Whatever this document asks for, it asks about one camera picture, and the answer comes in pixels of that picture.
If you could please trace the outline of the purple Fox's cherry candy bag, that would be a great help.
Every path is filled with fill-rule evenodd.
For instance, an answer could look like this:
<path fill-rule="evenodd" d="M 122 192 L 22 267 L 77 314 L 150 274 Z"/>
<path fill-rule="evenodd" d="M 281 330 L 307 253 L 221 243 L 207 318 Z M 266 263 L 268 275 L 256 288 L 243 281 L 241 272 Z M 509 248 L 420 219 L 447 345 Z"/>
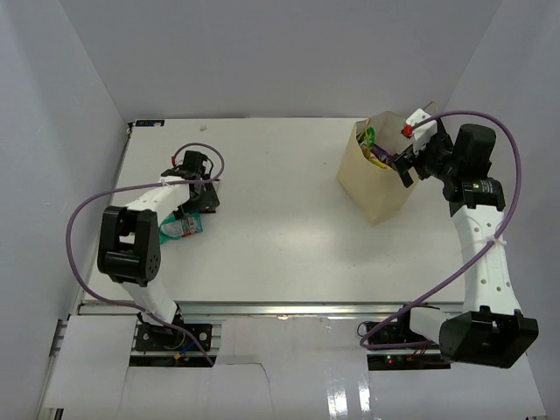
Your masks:
<path fill-rule="evenodd" d="M 382 147 L 378 145 L 374 145 L 370 152 L 372 157 L 384 165 L 390 165 L 390 161 L 393 157 L 393 154 L 384 150 Z"/>

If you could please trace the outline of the yellow M&M's packet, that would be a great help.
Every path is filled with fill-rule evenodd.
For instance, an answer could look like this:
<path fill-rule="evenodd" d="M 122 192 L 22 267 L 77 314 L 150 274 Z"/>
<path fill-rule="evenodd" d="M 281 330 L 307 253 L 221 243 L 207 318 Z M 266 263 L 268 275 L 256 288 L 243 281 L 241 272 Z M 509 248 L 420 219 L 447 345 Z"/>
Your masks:
<path fill-rule="evenodd" d="M 383 163 L 382 161 L 378 160 L 378 159 L 370 159 L 369 162 L 381 169 L 385 169 L 388 170 L 391 168 L 390 165 Z"/>

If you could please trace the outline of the green yellow Fox's candy bag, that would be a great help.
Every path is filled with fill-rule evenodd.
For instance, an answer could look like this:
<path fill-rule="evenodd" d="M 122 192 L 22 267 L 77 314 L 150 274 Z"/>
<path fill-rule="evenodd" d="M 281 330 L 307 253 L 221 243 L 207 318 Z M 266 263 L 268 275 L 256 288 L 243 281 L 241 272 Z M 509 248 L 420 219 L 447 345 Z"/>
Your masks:
<path fill-rule="evenodd" d="M 372 150 L 375 146 L 376 132 L 373 127 L 367 126 L 361 133 L 356 136 L 356 141 L 366 158 L 369 158 L 372 154 Z"/>

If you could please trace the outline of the teal snack packet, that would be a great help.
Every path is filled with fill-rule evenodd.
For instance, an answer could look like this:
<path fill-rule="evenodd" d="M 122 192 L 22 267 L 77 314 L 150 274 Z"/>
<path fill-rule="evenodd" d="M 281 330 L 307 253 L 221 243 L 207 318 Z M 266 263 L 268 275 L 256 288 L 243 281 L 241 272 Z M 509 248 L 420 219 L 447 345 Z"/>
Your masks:
<path fill-rule="evenodd" d="M 182 218 L 170 214 L 159 227 L 159 243 L 180 240 L 203 231 L 199 213 L 188 213 Z"/>

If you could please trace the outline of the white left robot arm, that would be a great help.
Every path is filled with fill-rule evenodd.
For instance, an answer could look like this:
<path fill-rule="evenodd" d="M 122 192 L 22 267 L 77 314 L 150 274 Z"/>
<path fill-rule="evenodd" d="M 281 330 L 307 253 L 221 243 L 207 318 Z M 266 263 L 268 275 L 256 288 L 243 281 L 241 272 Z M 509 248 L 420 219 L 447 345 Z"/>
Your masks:
<path fill-rule="evenodd" d="M 161 245 L 201 232 L 201 215 L 216 211 L 213 168 L 206 154 L 188 150 L 180 162 L 171 162 L 156 187 L 125 206 L 107 207 L 102 215 L 98 270 L 142 308 L 143 322 L 162 320 L 154 336 L 167 349 L 183 343 L 185 328 L 176 322 L 179 307 L 160 275 Z"/>

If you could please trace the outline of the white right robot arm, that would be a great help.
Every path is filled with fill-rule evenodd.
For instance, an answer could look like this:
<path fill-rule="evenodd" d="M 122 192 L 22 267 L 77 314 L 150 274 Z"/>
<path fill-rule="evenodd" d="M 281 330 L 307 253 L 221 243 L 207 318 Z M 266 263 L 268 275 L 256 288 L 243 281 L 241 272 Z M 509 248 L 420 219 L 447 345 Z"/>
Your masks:
<path fill-rule="evenodd" d="M 396 341 L 413 349 L 425 339 L 448 361 L 511 368 L 536 340 L 535 319 L 522 314 L 508 273 L 505 244 L 499 231 L 506 219 L 501 183 L 490 178 L 493 129 L 464 124 L 450 138 L 442 122 L 431 122 L 413 144 L 392 162 L 402 182 L 410 169 L 420 179 L 434 177 L 457 231 L 465 279 L 461 314 L 452 316 L 420 304 L 395 327 Z"/>

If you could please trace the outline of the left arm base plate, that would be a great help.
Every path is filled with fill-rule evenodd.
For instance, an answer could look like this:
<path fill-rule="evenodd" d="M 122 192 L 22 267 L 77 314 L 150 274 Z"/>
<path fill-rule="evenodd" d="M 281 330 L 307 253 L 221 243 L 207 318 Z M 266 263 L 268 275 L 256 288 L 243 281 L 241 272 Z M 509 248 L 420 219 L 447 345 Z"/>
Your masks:
<path fill-rule="evenodd" d="M 139 324 L 132 350 L 144 357 L 154 357 L 180 365 L 197 359 L 205 360 L 200 349 L 209 352 L 212 347 L 211 324 L 181 324 L 189 334 L 172 328 L 151 324 Z"/>

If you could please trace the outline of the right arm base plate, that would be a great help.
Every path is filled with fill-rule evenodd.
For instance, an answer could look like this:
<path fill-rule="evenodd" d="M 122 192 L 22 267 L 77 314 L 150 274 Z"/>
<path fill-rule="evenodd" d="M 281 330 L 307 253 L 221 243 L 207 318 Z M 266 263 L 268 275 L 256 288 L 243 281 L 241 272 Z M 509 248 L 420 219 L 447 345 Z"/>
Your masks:
<path fill-rule="evenodd" d="M 370 372 L 451 368 L 451 363 L 443 358 L 437 345 L 427 344 L 426 338 L 397 322 L 391 322 L 370 336 L 367 344 L 369 346 L 391 345 L 391 348 L 368 351 L 367 366 Z"/>

